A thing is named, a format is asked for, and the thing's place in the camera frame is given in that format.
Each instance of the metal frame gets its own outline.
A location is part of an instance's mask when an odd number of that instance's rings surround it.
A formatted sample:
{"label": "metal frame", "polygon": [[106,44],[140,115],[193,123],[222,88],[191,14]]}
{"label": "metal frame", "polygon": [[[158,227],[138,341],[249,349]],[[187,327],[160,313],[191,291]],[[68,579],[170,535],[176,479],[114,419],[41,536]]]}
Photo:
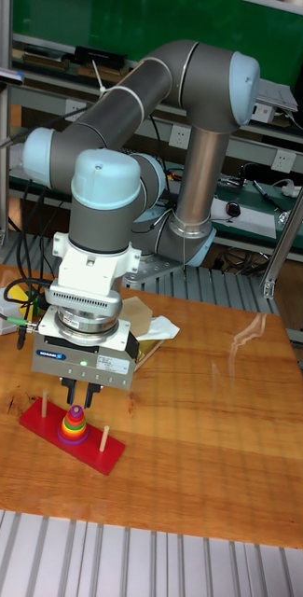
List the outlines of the metal frame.
{"label": "metal frame", "polygon": [[282,232],[282,236],[277,243],[277,246],[272,254],[271,260],[267,267],[267,271],[263,276],[261,287],[263,294],[267,299],[272,299],[274,294],[274,287],[276,284],[277,276],[280,272],[283,262],[286,260],[287,255],[292,247],[293,241],[303,221],[303,186],[296,200],[295,207],[293,208],[285,228]]}
{"label": "metal frame", "polygon": [[[0,0],[0,67],[11,67],[13,0]],[[0,142],[9,136],[10,88],[0,93]],[[9,152],[0,149],[0,246],[7,237]]]}

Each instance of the green board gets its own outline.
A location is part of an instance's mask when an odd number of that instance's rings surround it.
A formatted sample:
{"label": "green board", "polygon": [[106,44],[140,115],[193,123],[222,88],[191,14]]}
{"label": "green board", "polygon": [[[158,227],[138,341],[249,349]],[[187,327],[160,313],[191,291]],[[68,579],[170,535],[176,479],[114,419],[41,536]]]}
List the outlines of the green board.
{"label": "green board", "polygon": [[195,39],[254,56],[263,78],[291,87],[303,62],[303,17],[243,0],[14,0],[14,31],[131,60]]}

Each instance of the yellow object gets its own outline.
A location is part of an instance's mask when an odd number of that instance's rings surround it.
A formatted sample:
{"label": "yellow object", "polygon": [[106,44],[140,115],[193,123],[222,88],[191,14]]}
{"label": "yellow object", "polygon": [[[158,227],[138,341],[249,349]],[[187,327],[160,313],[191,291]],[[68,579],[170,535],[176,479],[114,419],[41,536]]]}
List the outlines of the yellow object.
{"label": "yellow object", "polygon": [[[19,285],[12,286],[12,288],[10,288],[10,290],[8,291],[8,294],[11,296],[12,299],[22,300],[24,302],[26,302],[29,298],[27,296],[26,292],[24,292]],[[21,316],[24,317],[25,312],[26,312],[26,307],[22,307],[21,305],[19,305],[19,309],[20,309]],[[33,313],[34,313],[34,308],[33,308],[33,305],[31,305],[29,314],[27,316],[28,320],[30,320],[30,321],[33,320]]]}

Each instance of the blue label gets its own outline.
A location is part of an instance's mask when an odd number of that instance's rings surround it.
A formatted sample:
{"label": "blue label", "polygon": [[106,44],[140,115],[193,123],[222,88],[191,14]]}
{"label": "blue label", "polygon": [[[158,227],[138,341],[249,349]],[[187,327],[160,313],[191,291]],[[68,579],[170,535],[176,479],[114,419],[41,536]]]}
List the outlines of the blue label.
{"label": "blue label", "polygon": [[47,356],[48,358],[55,358],[58,361],[64,361],[65,358],[66,358],[66,354],[52,353],[51,351],[41,351],[41,350],[38,350],[36,353],[39,354],[39,356]]}

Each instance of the light blue joint cap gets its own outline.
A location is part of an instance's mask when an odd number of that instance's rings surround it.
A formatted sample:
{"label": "light blue joint cap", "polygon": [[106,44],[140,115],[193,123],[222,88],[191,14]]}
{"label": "light blue joint cap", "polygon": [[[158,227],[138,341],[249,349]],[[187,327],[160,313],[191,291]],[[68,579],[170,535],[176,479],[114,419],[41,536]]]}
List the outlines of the light blue joint cap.
{"label": "light blue joint cap", "polygon": [[156,198],[156,201],[157,201],[159,199],[159,197],[162,195],[162,192],[165,188],[166,174],[164,173],[159,162],[157,160],[155,160],[155,158],[153,158],[152,156],[149,156],[147,153],[131,153],[131,158],[133,158],[134,156],[142,156],[142,158],[145,158],[145,160],[147,160],[153,167],[153,169],[157,175],[157,179],[158,179],[158,195]]}
{"label": "light blue joint cap", "polygon": [[231,109],[240,125],[249,122],[258,94],[260,70],[255,58],[234,52],[229,68]]}
{"label": "light blue joint cap", "polygon": [[27,175],[36,183],[50,187],[49,158],[54,129],[39,127],[32,131],[22,151],[22,165]]}
{"label": "light blue joint cap", "polygon": [[141,168],[130,156],[110,149],[87,149],[76,160],[72,194],[90,209],[119,209],[136,199],[140,176]]}

